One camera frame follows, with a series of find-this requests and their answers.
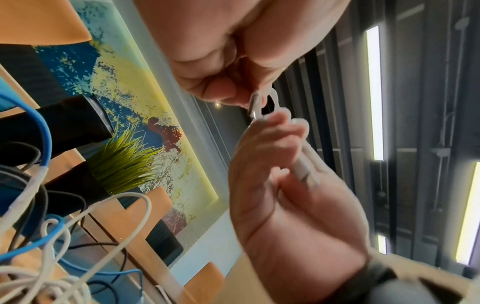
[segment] hand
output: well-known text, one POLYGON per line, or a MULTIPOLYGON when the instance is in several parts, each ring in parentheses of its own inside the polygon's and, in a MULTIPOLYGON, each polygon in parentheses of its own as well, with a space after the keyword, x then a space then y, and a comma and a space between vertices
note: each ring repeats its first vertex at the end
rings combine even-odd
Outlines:
POLYGON ((328 34, 349 2, 135 0, 183 89, 245 107, 328 34))
POLYGON ((308 128, 285 112, 254 121, 230 164, 230 215, 252 265, 276 303, 315 303, 368 260, 368 225, 353 193, 310 147, 318 185, 288 169, 308 128))

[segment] dark sleeve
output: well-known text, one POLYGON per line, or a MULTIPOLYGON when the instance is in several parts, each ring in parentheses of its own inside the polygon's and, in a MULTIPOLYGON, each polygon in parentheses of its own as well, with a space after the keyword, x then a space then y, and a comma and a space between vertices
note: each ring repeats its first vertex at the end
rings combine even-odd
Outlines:
POLYGON ((454 291, 434 286, 399 280, 393 270, 371 261, 320 304, 457 304, 461 300, 454 291))

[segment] colorful artwork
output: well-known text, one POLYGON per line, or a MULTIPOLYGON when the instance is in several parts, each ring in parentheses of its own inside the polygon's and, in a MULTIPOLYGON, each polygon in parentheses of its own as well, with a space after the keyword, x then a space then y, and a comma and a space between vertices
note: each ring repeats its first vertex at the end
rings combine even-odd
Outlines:
POLYGON ((138 124, 148 146, 164 147, 155 159, 158 181, 142 191, 166 189, 174 210, 164 221, 178 233, 217 195, 114 4, 71 3, 93 40, 36 50, 69 94, 95 94, 120 130, 138 124))

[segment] light fixture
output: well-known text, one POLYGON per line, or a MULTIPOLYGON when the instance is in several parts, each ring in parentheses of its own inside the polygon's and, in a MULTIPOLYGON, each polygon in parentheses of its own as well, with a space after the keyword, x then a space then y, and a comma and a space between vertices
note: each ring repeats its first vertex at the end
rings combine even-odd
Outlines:
POLYGON ((475 164, 455 259, 468 265, 480 225, 480 162, 475 164))
POLYGON ((387 237, 383 235, 377 235, 378 250, 381 254, 387 254, 387 237))
POLYGON ((384 126, 382 117, 382 76, 380 68, 380 33, 376 26, 367 30, 368 78, 370 82, 371 131, 373 159, 384 160, 384 126))

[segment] cable bundle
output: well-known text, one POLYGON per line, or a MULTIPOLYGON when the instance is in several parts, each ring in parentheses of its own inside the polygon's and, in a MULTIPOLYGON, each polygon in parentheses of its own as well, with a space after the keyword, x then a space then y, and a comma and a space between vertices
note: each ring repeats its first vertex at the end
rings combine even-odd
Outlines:
MULTIPOLYGON (((25 184, 25 189, 22 193, 14 200, 14 202, 8 208, 8 211, 3 215, 0 220, 0 236, 3 236, 5 232, 7 232, 13 225, 17 222, 20 223, 17 231, 15 232, 15 236, 12 239, 12 242, 9 246, 8 252, 0 255, 0 274, 8 274, 12 281, 7 281, 0 283, 0 291, 8 290, 8 293, 0 298, 0 304, 9 303, 12 300, 19 299, 19 304, 28 304, 38 295, 39 292, 46 291, 50 295, 52 295, 55 300, 53 304, 90 304, 92 300, 92 294, 89 289, 89 285, 92 284, 100 284, 103 285, 103 289, 98 290, 97 292, 101 292, 105 289, 110 289, 115 297, 115 300, 118 302, 118 295, 116 291, 111 287, 109 283, 93 280, 88 282, 90 278, 94 275, 112 275, 115 276, 112 282, 118 279, 120 275, 129 274, 133 272, 138 272, 140 275, 140 301, 143 301, 143 289, 142 289, 142 273, 139 269, 128 270, 128 271, 120 271, 120 272, 101 272, 100 270, 104 267, 111 259, 114 258, 116 254, 122 251, 130 242, 131 240, 140 232, 143 226, 146 224, 147 219, 150 215, 152 204, 150 199, 141 193, 133 193, 133 192, 126 192, 121 193, 118 195, 114 195, 108 199, 105 199, 101 202, 91 205, 88 209, 85 209, 85 205, 83 205, 82 212, 76 216, 74 219, 70 220, 67 223, 64 223, 61 217, 50 215, 47 217, 47 220, 43 221, 45 217, 45 213, 48 206, 48 197, 45 188, 42 186, 42 182, 47 174, 48 165, 50 163, 50 158, 52 155, 52 139, 50 136, 50 131, 48 126, 43 119, 43 117, 38 114, 33 108, 29 107, 21 100, 16 100, 10 96, 0 93, 0 99, 4 99, 12 104, 22 108, 25 112, 31 116, 35 122, 37 122, 42 135, 42 149, 43 153, 41 154, 40 158, 40 167, 37 171, 36 175, 29 177, 26 174, 22 173, 15 168, 9 167, 0 167, 0 172, 14 178, 23 184, 25 184), (108 253, 105 257, 103 257, 98 263, 96 263, 91 269, 84 269, 69 263, 68 261, 63 260, 63 255, 69 249, 70 240, 71 240, 71 230, 75 228, 77 223, 81 221, 87 214, 91 213, 101 205, 107 203, 112 199, 117 199, 124 196, 134 196, 141 198, 146 203, 146 212, 145 217, 140 222, 138 227, 132 232, 132 234, 127 237, 122 243, 118 244, 118 246, 108 253), (34 231, 31 235, 28 235, 23 242, 16 247, 17 240, 20 237, 20 234, 25 228, 26 223, 28 222, 30 216, 32 215, 32 211, 34 205, 37 204, 36 198, 39 198, 37 201, 42 203, 42 214, 40 217, 39 229, 40 230, 41 238, 28 244, 31 238, 35 235, 34 231), (49 226, 53 227, 51 232, 48 232, 49 226), (58 253, 55 253, 54 244, 56 241, 62 241, 61 249, 58 253), (16 256, 29 252, 32 249, 38 248, 42 246, 42 264, 39 271, 33 271, 31 269, 26 269, 19 266, 10 266, 5 265, 9 263, 13 258, 16 256), (76 276, 66 276, 60 279, 50 279, 53 270, 57 264, 60 262, 66 266, 75 268, 84 272, 84 275, 81 277, 76 276)), ((38 159, 32 161, 27 166, 23 168, 23 170, 27 169, 31 165, 33 165, 38 159)), ((77 199, 85 201, 83 198, 79 196, 75 196, 77 199)), ((125 252, 125 260, 123 262, 122 268, 125 266, 126 263, 126 252, 125 252)))

